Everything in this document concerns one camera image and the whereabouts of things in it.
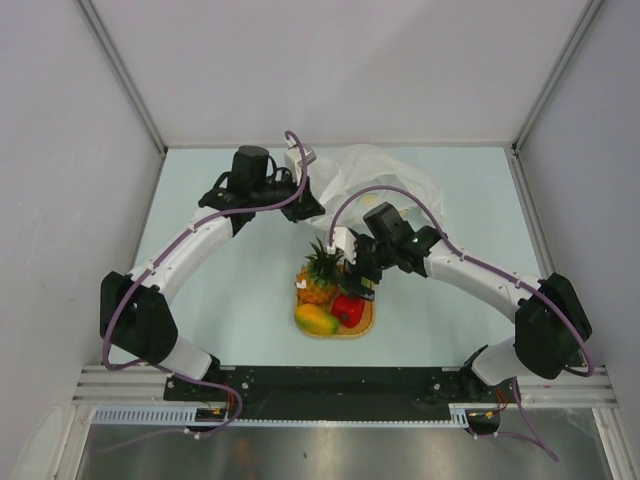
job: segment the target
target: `fruit plate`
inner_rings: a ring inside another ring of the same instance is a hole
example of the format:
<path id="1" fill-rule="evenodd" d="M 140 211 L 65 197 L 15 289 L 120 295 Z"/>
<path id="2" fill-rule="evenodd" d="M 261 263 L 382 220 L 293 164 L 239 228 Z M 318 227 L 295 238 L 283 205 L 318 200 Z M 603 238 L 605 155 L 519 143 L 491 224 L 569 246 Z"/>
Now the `fruit plate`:
<path id="1" fill-rule="evenodd" d="M 322 308 L 325 312 L 330 314 L 331 307 L 333 306 L 333 302 L 337 298 L 337 296 L 338 294 L 336 294 L 330 302 L 325 303 L 323 305 L 319 305 L 319 307 Z M 296 307 L 299 307 L 300 305 L 303 305 L 303 304 L 304 302 L 300 300 L 300 297 L 298 297 L 298 295 L 296 294 Z M 358 325 L 356 325 L 353 328 L 347 328 L 344 325 L 340 324 L 338 333 L 336 333 L 335 335 L 330 335 L 330 336 L 317 335 L 315 333 L 305 332 L 303 329 L 301 329 L 298 326 L 297 323 L 296 323 L 296 326 L 302 333 L 314 338 L 358 338 L 367 334 L 373 328 L 373 324 L 375 323 L 375 321 L 376 321 L 376 304 L 375 302 L 366 302 L 360 323 L 358 323 Z"/>

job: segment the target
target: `red bell pepper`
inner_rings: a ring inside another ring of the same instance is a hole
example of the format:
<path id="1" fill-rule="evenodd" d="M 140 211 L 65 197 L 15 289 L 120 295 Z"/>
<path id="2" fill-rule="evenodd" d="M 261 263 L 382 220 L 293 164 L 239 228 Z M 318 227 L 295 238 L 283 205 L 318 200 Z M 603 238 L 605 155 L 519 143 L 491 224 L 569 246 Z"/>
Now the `red bell pepper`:
<path id="1" fill-rule="evenodd" d="M 339 294 L 331 307 L 331 315 L 338 318 L 347 328 L 353 328 L 362 319 L 366 300 Z"/>

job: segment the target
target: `plastic bag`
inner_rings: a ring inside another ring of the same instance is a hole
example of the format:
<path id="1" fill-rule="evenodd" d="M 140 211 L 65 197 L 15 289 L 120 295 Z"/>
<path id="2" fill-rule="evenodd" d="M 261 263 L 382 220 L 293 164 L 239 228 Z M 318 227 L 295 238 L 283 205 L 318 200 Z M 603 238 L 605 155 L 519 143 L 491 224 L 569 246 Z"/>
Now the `plastic bag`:
<path id="1" fill-rule="evenodd" d="M 373 185 L 393 185 L 408 190 L 424 202 L 438 222 L 442 222 L 442 188 L 424 170 L 398 160 L 382 148 L 351 145 L 330 154 L 318 154 L 318 159 L 309 166 L 309 176 L 313 196 L 327 210 L 325 215 L 306 220 L 316 228 L 328 230 L 345 200 Z M 364 214 L 383 202 L 391 203 L 405 219 L 419 218 L 417 212 L 422 213 L 410 198 L 380 190 L 354 200 L 340 215 L 338 225 L 351 228 L 364 225 Z M 422 218 L 426 220 L 424 223 L 431 223 L 423 213 Z"/>

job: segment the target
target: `pineapple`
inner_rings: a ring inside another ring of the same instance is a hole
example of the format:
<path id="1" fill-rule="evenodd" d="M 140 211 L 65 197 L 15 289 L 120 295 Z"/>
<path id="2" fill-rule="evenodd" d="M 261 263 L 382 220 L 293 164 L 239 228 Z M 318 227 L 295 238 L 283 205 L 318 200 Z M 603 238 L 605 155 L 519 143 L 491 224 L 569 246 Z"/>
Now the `pineapple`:
<path id="1" fill-rule="evenodd" d="M 314 254 L 305 258 L 309 262 L 302 267 L 297 276 L 298 297 L 305 303 L 323 305 L 329 303 L 338 293 L 338 280 L 340 278 L 340 268 L 338 262 L 342 258 L 342 253 L 337 251 L 334 254 L 328 253 L 320 239 L 318 245 L 311 243 Z"/>

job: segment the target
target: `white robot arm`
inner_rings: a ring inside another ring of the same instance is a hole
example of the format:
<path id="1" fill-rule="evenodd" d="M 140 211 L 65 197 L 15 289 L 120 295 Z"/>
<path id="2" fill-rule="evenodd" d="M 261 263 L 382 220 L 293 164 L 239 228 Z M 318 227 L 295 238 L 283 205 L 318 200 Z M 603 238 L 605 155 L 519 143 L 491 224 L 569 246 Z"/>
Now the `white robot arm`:
<path id="1" fill-rule="evenodd" d="M 373 289 L 362 279 L 378 283 L 383 270 L 397 266 L 407 273 L 458 287 L 515 324 L 515 337 L 481 348 L 465 364 L 472 380 L 480 381 L 480 389 L 529 372 L 556 378 L 580 350 L 557 315 L 523 288 L 525 285 L 558 306 L 583 340 L 591 335 L 589 321 L 565 277 L 554 273 L 548 279 L 539 279 L 511 272 L 508 275 L 513 281 L 509 281 L 497 273 L 505 269 L 470 255 L 443 239 L 436 229 L 425 226 L 414 231 L 388 203 L 368 212 L 364 221 L 373 238 L 344 227 L 337 227 L 333 235 L 331 248 L 342 250 L 346 259 L 340 286 L 347 294 L 373 299 Z"/>
<path id="2" fill-rule="evenodd" d="M 315 159 L 313 150 L 305 150 L 305 157 L 308 165 Z M 273 172 L 267 175 L 270 160 Z M 247 209 L 282 205 L 280 210 L 292 222 L 325 213 L 311 194 L 308 176 L 304 188 L 301 185 L 301 155 L 294 143 L 290 143 L 285 160 L 293 172 L 276 168 L 269 152 L 261 147 L 240 147 L 231 171 L 224 173 L 198 202 L 199 208 L 181 234 L 127 275 L 111 272 L 105 277 L 100 301 L 101 336 L 110 337 L 108 341 L 152 365 L 189 378 L 201 379 L 210 368 L 216 368 L 217 358 L 180 337 L 169 305 L 202 262 L 255 216 Z M 300 191 L 299 197 L 290 201 Z M 130 300 L 123 300 L 131 292 Z M 114 317 L 117 323 L 107 335 Z"/>

